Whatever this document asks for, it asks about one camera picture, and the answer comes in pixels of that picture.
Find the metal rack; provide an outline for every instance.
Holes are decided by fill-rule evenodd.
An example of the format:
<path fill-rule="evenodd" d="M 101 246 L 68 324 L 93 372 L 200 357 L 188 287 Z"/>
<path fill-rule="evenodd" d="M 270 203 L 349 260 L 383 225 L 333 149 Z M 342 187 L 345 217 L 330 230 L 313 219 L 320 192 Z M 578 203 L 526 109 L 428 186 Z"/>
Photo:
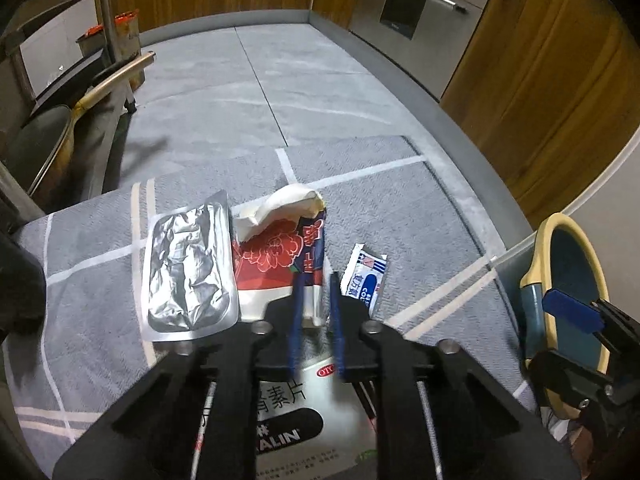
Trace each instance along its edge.
<path fill-rule="evenodd" d="M 9 59 L 20 92 L 31 110 L 35 106 L 35 95 L 24 67 L 20 46 L 39 28 L 55 18 L 64 10 L 81 0 L 26 0 L 16 10 L 6 30 L 0 36 L 0 62 Z M 104 25 L 107 51 L 112 63 L 121 60 L 117 47 L 114 19 L 109 0 L 99 1 L 99 14 Z M 105 106 L 96 107 L 88 115 L 90 122 L 87 128 L 94 139 L 98 139 L 99 148 L 92 153 L 92 167 L 88 169 L 82 199 L 86 200 L 102 193 L 102 183 L 106 171 L 106 163 L 111 150 L 118 118 L 124 106 L 128 111 L 135 110 L 135 100 L 128 82 L 122 83 L 105 99 Z M 16 225 L 23 225 L 44 216 L 42 209 L 31 199 L 11 176 L 7 168 L 0 163 L 0 192 L 13 207 Z"/>

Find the stainless steel oven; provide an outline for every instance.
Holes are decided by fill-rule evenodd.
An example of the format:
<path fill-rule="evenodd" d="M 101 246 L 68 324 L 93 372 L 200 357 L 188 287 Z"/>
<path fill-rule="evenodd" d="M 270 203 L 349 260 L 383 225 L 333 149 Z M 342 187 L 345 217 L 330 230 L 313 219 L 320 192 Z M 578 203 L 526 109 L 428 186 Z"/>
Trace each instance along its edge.
<path fill-rule="evenodd" d="M 487 0 L 358 0 L 350 30 L 415 77 L 437 99 Z"/>

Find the screw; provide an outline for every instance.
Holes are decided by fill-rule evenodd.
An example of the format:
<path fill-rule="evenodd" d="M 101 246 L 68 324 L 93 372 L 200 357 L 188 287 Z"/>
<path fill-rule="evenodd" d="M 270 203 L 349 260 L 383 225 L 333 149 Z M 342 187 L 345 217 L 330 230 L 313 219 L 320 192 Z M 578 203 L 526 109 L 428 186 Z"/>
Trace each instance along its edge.
<path fill-rule="evenodd" d="M 438 348 L 443 354 L 456 354 L 460 351 L 460 345 L 453 339 L 442 339 L 438 341 Z"/>
<path fill-rule="evenodd" d="M 362 324 L 362 330 L 367 334 L 379 334 L 382 331 L 382 323 L 369 319 Z"/>
<path fill-rule="evenodd" d="M 251 323 L 251 332 L 257 335 L 265 335 L 271 332 L 273 326 L 268 321 L 261 319 L 260 321 L 254 321 Z"/>

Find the yellow rim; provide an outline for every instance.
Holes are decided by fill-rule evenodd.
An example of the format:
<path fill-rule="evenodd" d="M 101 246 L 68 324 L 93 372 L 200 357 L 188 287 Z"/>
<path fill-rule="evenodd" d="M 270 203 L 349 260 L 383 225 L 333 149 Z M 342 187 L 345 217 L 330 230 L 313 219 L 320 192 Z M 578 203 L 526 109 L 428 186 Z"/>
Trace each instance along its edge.
<path fill-rule="evenodd" d="M 593 272 L 598 287 L 598 294 L 603 300 L 609 301 L 609 292 L 607 283 L 604 279 L 604 273 L 598 257 L 596 256 L 593 246 L 589 242 L 587 235 L 581 227 L 567 215 L 562 213 L 554 213 L 540 224 L 536 234 L 536 243 L 533 251 L 533 259 L 527 273 L 520 280 L 520 288 L 533 283 L 542 285 L 542 294 L 544 295 L 551 287 L 551 235 L 555 229 L 567 231 L 584 252 L 589 266 Z M 546 346 L 547 348 L 558 348 L 558 332 L 556 332 L 556 318 L 548 313 L 545 316 Z M 600 358 L 598 360 L 598 371 L 606 373 L 609 366 L 609 351 L 602 346 L 600 350 Z M 580 414 L 579 410 L 564 404 L 558 394 L 546 391 L 549 403 L 561 418 L 577 418 Z"/>

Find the wooden handle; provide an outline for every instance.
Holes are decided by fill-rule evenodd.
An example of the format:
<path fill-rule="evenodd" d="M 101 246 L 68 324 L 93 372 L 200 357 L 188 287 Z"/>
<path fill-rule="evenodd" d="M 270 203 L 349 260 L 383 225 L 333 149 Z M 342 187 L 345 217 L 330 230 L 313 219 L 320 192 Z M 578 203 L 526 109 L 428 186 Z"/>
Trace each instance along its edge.
<path fill-rule="evenodd" d="M 143 68 L 149 66 L 156 60 L 155 52 L 147 52 L 142 56 L 138 56 L 132 62 L 122 67 L 116 73 L 111 74 L 107 79 L 89 90 L 76 103 L 73 109 L 73 117 L 79 119 L 87 110 L 95 106 L 101 99 L 104 99 L 121 81 L 129 79 L 134 74 L 140 72 Z"/>

